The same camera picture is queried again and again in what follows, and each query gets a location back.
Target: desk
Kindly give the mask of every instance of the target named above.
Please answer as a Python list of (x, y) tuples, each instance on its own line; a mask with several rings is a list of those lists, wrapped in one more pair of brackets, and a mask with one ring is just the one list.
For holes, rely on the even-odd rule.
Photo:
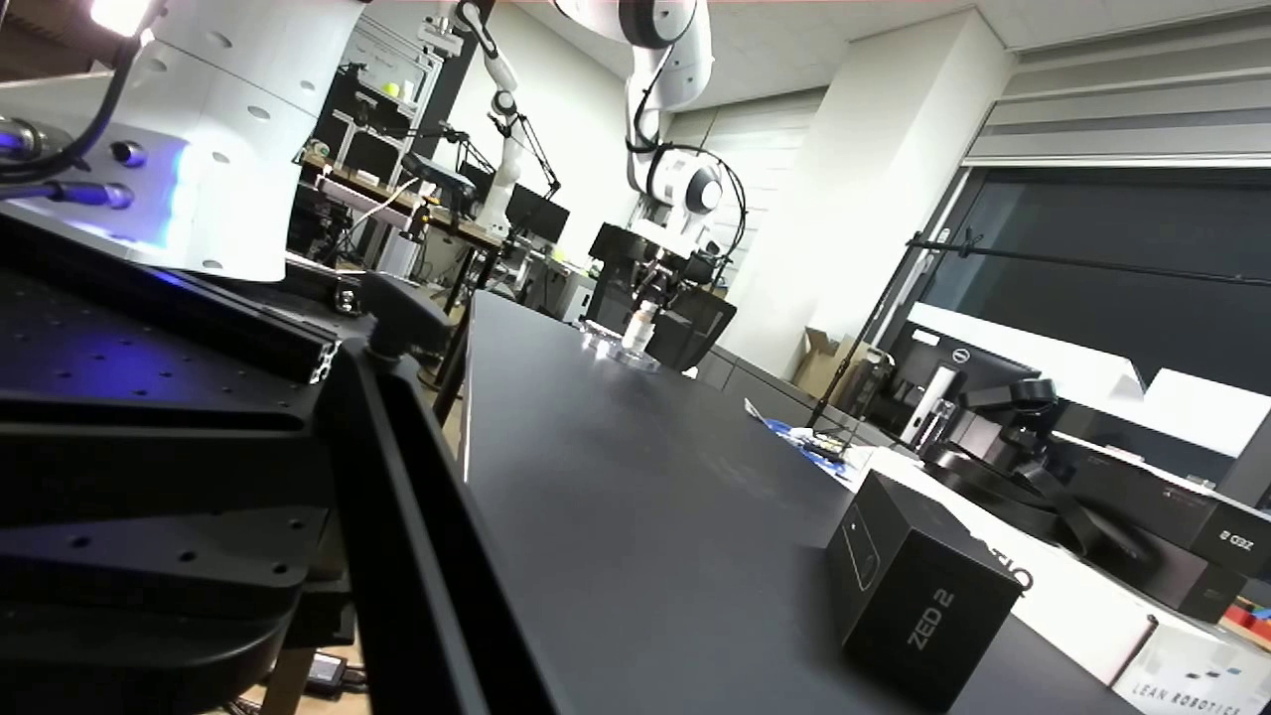
[(322, 196), (322, 183), (332, 183), (341, 191), (352, 191), (368, 203), (386, 203), (388, 211), (396, 211), (401, 219), (418, 219), (422, 228), (433, 228), (439, 232), (446, 239), (458, 239), (466, 243), (466, 264), (458, 272), (458, 281), (451, 292), (446, 293), (446, 314), (458, 308), (462, 292), (466, 292), (466, 280), (470, 280), (470, 267), (471, 267), (471, 255), (480, 251), (484, 255), (484, 267), (478, 276), (478, 292), (490, 281), (492, 276), (492, 264), (496, 255), (503, 251), (503, 239), (496, 235), (484, 235), (478, 223), (462, 223), (451, 228), (451, 216), (446, 207), (433, 207), (424, 196), (418, 191), (392, 191), (392, 187), (379, 187), (379, 183), (364, 183), (359, 170), (345, 170), (336, 162), (318, 162), (311, 154), (300, 154), (300, 170), (314, 178), (318, 196)]
[[(817, 554), (849, 492), (706, 387), (492, 293), (470, 326), (466, 486), (570, 710), (908, 710), (834, 651)], [(1132, 709), (1009, 619), (952, 710)]]

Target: white box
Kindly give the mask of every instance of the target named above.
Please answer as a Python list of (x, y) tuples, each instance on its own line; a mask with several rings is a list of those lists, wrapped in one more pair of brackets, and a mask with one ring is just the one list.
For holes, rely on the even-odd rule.
[(1074, 554), (1034, 539), (961, 492), (933, 480), (892, 451), (849, 451), (854, 488), (866, 473), (900, 480), (940, 500), (1003, 567), (1034, 590), (1011, 615), (1056, 651), (1150, 715), (1262, 715), (1271, 702), (1271, 657), (1229, 636), (1221, 623), (1182, 619), (1132, 590), (1080, 563)]

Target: office chair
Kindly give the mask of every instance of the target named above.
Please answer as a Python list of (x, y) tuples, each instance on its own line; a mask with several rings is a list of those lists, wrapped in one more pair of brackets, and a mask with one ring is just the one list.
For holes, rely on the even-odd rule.
[(623, 334), (635, 310), (631, 293), (635, 293), (635, 267), (602, 264), (585, 317), (593, 326)]
[(737, 308), (719, 293), (687, 285), (666, 304), (666, 310), (659, 310), (649, 353), (666, 370), (691, 370), (712, 353), (736, 314)]

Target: cable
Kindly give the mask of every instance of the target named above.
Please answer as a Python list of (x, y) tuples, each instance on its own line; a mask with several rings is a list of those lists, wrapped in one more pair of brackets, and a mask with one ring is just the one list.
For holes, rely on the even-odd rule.
[(490, 154), (480, 154), (480, 147), (470, 141), (466, 145), (466, 161), (471, 161), (480, 170), (496, 170)]
[(731, 183), (731, 196), (736, 196), (736, 203), (737, 203), (737, 228), (736, 228), (728, 251), (719, 255), (719, 267), (715, 267), (715, 276), (712, 276), (712, 285), (724, 281), (724, 272), (731, 267), (736, 251), (743, 248), (743, 239), (747, 239), (747, 232), (749, 232), (749, 199), (747, 199), (743, 177), (737, 177), (731, 162), (724, 162), (719, 154), (715, 154), (715, 162), (724, 166), (724, 177), (728, 177), (728, 183)]
[(635, 117), (631, 117), (631, 124), (629, 124), (629, 151), (631, 151), (631, 154), (653, 154), (653, 151), (659, 151), (659, 141), (649, 141), (643, 129), (638, 129), (638, 118), (643, 118), (649, 99), (653, 99), (653, 92), (659, 88), (659, 81), (664, 81), (664, 71), (666, 71), (666, 63), (671, 63), (671, 56), (674, 56), (674, 46), (659, 56), (659, 67), (655, 67), (653, 81), (643, 83), (643, 96), (638, 96)]
[(10, 199), (49, 199), (49, 196), (52, 196), (52, 183), (0, 187), (0, 203), (10, 203)]
[(549, 199), (561, 191), (561, 177), (549, 162), (549, 147), (539, 145), (539, 132), (527, 124), (527, 117), (520, 117), (524, 141), (531, 161), (539, 162), (545, 178), (549, 178)]
[(42, 161), (30, 161), (30, 162), (0, 166), (0, 183), (41, 183), (49, 177), (61, 177), (61, 170), (75, 166), (97, 147), (97, 141), (103, 141), (103, 132), (108, 132), (108, 124), (112, 124), (112, 117), (118, 109), (118, 96), (127, 88), (127, 75), (131, 75), (131, 63), (135, 63), (139, 48), (142, 48), (139, 40), (127, 40), (127, 48), (118, 56), (118, 67), (112, 75), (112, 88), (108, 88), (103, 102), (97, 109), (97, 117), (93, 117), (93, 124), (82, 129), (81, 141), (70, 141), (61, 154), (42, 154)]
[(348, 235), (363, 232), (379, 211), (392, 207), (418, 178), (406, 178), (392, 187), (388, 199), (372, 203), (368, 211), (363, 211), (352, 223), (348, 223)]

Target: computer monitor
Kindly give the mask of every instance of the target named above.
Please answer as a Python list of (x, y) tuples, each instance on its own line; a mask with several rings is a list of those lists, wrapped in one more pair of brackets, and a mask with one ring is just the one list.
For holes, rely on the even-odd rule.
[(568, 211), (527, 187), (518, 187), (508, 203), (508, 223), (518, 235), (557, 243), (568, 223)]
[(635, 267), (659, 255), (643, 235), (602, 223), (589, 251), (597, 264)]
[(978, 396), (986, 388), (1009, 388), (1009, 387), (1022, 387), (1023, 379), (1038, 379), (1034, 365), (1009, 361), (999, 353), (978, 350), (968, 342), (957, 342), (927, 326), (907, 326), (888, 353), (892, 353), (892, 373), (870, 406), (870, 422), (888, 437), (898, 437), (908, 424), (939, 370), (957, 373), (952, 387), (945, 388), (945, 403), (961, 403), (961, 406), (966, 396)]
[(396, 145), (359, 132), (348, 145), (345, 166), (379, 177), (382, 183), (392, 183), (396, 161), (401, 161)]
[(314, 141), (328, 147), (328, 161), (341, 154), (345, 136), (348, 136), (348, 124), (336, 118), (332, 112), (324, 112), (324, 117), (318, 118), (318, 129), (314, 129)]

